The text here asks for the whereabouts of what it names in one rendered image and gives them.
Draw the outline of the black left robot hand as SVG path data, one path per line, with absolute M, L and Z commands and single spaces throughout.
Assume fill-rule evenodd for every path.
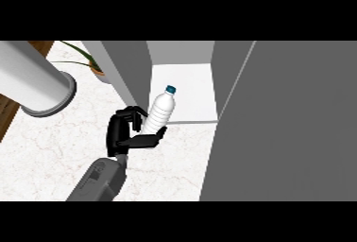
M 117 110 L 111 117 L 106 132 L 108 156 L 127 154 L 131 148 L 153 148 L 165 135 L 167 126 L 149 134 L 130 136 L 130 130 L 140 132 L 142 119 L 148 112 L 140 106 L 128 106 L 124 110 Z

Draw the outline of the white water bottle blue cap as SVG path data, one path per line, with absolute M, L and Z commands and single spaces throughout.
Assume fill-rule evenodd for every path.
M 142 134 L 155 134 L 165 126 L 176 106 L 174 94 L 176 87 L 167 85 L 165 91 L 155 98 L 149 115 L 142 127 Z

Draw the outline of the grey cabinet with white shelf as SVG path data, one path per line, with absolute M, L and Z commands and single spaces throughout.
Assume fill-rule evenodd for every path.
M 254 45 L 252 41 L 84 42 L 128 106 L 149 109 L 165 87 L 176 87 L 173 124 L 218 121 Z

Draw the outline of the dark grey cabinet door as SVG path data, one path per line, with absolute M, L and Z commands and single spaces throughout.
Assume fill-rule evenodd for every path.
M 357 42 L 255 44 L 201 197 L 357 200 Z

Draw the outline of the potted green plant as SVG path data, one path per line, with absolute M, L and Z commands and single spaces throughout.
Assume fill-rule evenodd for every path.
M 87 66 L 87 68 L 90 69 L 90 71 L 94 74 L 94 76 L 97 77 L 97 79 L 103 83 L 109 84 L 111 82 L 109 82 L 108 76 L 105 75 L 105 72 L 103 72 L 91 54 L 86 50 L 83 50 L 78 46 L 71 44 L 69 42 L 62 41 L 62 43 L 81 54 L 81 56 L 86 58 L 87 62 L 78 62 L 74 60 L 58 60 L 58 63 L 74 63 L 78 65 Z

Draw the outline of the white cylinder with grey rim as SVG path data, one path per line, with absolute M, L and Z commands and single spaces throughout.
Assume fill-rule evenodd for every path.
M 59 71 L 27 41 L 0 41 L 0 94 L 32 117 L 63 110 L 77 92 L 77 82 Z

